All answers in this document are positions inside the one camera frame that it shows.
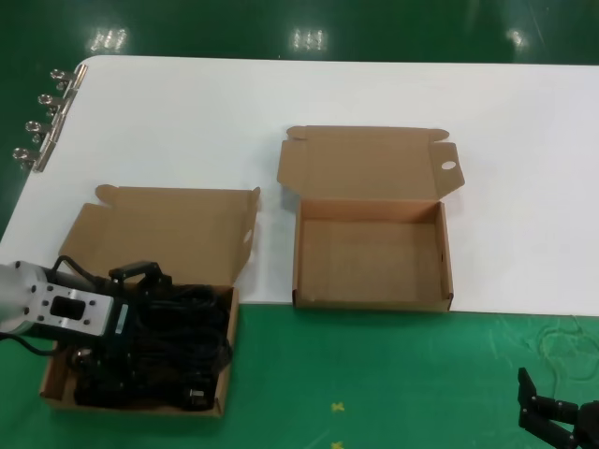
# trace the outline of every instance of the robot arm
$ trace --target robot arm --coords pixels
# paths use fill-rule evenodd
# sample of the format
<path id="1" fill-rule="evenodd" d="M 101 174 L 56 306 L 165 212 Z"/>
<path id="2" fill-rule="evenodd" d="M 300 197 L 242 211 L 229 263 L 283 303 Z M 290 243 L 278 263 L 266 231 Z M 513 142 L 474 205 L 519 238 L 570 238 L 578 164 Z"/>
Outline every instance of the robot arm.
<path id="1" fill-rule="evenodd" d="M 58 271 L 64 262 L 79 276 Z M 138 283 L 125 284 L 139 275 Z M 227 299 L 207 285 L 172 285 L 152 262 L 109 276 L 93 276 L 66 256 L 52 268 L 0 265 L 0 340 L 37 355 L 69 351 L 82 405 L 152 399 L 210 409 L 218 373 L 231 358 Z M 58 349 L 38 350 L 22 336 L 56 340 Z"/>
<path id="2" fill-rule="evenodd" d="M 519 425 L 536 438 L 559 449 L 599 449 L 599 401 L 580 406 L 536 394 L 528 371 L 518 371 Z M 572 432 L 556 424 L 574 425 Z"/>

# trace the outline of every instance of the white tabletop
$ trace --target white tabletop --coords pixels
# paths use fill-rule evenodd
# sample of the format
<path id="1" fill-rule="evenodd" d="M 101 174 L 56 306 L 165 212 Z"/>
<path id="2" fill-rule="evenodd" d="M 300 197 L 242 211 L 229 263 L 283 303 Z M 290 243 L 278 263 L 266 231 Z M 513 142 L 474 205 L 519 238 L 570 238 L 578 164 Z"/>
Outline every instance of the white tabletop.
<path id="1" fill-rule="evenodd" d="M 262 188 L 243 302 L 291 299 L 299 124 L 439 127 L 466 185 L 445 198 L 453 311 L 599 315 L 599 67 L 99 56 L 0 262 L 50 266 L 98 184 Z"/>

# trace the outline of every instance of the box flap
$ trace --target box flap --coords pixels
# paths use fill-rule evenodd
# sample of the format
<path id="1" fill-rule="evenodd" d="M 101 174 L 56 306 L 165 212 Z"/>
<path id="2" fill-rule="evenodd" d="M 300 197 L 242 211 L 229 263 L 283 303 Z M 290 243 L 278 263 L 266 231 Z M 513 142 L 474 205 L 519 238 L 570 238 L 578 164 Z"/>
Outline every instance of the box flap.
<path id="1" fill-rule="evenodd" d="M 60 253 L 99 276 L 155 261 L 176 283 L 231 285 L 250 257 L 260 189 L 198 190 L 100 185 Z"/>
<path id="2" fill-rule="evenodd" d="M 443 129 L 294 126 L 278 181 L 311 198 L 439 199 L 464 184 Z"/>

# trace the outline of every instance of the cardboard box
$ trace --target cardboard box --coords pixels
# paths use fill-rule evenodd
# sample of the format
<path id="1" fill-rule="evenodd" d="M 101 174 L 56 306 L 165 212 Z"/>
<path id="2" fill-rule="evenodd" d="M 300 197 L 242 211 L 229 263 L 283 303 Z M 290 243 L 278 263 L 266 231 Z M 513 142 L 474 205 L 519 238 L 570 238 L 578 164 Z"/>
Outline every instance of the cardboard box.
<path id="1" fill-rule="evenodd" d="M 464 184 L 441 129 L 295 126 L 278 181 L 300 195 L 297 307 L 447 311 L 445 207 Z"/>
<path id="2" fill-rule="evenodd" d="M 178 284 L 215 286 L 230 307 L 227 338 L 234 344 L 239 292 L 233 283 L 249 259 L 260 190 L 192 190 L 101 185 L 95 191 L 104 205 L 85 204 L 61 254 L 69 255 L 97 276 L 139 260 L 155 261 Z M 172 407 L 120 412 L 222 416 L 231 364 L 219 375 L 214 408 L 184 412 Z M 61 409 L 81 407 L 73 392 L 75 373 L 63 357 L 51 359 L 40 396 Z"/>

